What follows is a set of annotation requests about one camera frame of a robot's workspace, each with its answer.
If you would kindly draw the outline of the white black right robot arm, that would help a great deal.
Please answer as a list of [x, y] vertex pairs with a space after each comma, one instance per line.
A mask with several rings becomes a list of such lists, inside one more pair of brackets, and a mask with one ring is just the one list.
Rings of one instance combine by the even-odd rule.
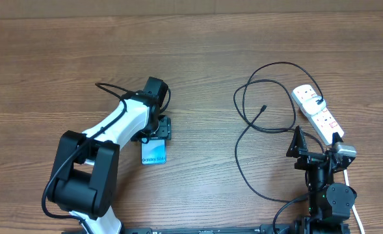
[[290, 233], [349, 233], [344, 221], [350, 218], [356, 191], [334, 181], [334, 174], [342, 172], [356, 158], [356, 148], [343, 142], [338, 133], [332, 136], [332, 147], [324, 153], [308, 150], [304, 132], [298, 126], [287, 157], [297, 159], [295, 168], [306, 172], [309, 215], [298, 217], [289, 228]]

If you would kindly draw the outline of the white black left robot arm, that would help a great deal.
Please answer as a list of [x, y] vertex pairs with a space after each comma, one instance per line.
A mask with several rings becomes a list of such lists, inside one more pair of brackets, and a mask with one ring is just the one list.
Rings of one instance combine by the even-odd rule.
[[166, 162], [172, 124], [164, 111], [170, 97], [163, 80], [149, 77], [142, 90], [117, 95], [117, 108], [94, 127], [65, 132], [42, 194], [44, 214], [77, 220], [81, 233], [125, 233], [112, 209], [120, 151], [138, 142], [143, 165]]

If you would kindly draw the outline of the white charger plug adapter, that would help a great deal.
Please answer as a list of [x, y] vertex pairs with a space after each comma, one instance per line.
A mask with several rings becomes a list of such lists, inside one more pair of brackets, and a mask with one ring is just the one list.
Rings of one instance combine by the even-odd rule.
[[326, 108], [326, 101], [321, 96], [314, 96], [301, 103], [301, 111], [306, 117], [311, 117]]

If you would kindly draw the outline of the Samsung Galaxy smartphone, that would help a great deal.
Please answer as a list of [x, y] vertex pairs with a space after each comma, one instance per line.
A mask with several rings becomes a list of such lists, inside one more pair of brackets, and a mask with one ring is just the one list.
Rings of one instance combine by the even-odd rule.
[[165, 164], [166, 146], [165, 140], [150, 140], [147, 144], [141, 144], [141, 163], [143, 165]]

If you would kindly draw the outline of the white power strip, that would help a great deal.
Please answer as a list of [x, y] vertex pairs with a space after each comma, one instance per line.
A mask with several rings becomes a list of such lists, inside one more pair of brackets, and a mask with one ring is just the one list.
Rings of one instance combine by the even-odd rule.
[[[319, 96], [309, 84], [304, 84], [296, 87], [291, 93], [293, 99], [296, 101], [297, 105], [301, 107], [301, 103], [309, 98], [314, 96]], [[327, 145], [332, 144], [332, 134], [338, 132], [342, 137], [344, 131], [341, 126], [338, 124], [336, 119], [332, 116], [327, 107], [319, 112], [318, 114], [306, 117], [310, 124], [312, 124], [314, 130], [318, 133], [322, 141]]]

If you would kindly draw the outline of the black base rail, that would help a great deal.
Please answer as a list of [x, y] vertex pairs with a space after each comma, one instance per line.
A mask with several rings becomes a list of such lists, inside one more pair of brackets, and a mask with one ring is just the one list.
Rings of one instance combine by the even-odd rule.
[[[295, 232], [294, 225], [290, 224], [277, 224], [276, 231], [279, 234], [290, 233], [348, 233], [350, 229], [348, 224], [344, 224], [343, 229], [340, 231], [330, 231], [329, 229], [315, 230], [312, 232]], [[124, 228], [122, 227], [123, 234], [273, 234], [275, 233], [272, 224], [262, 224], [259, 227], [224, 227], [224, 228], [207, 228], [207, 229], [151, 229], [147, 228]]]

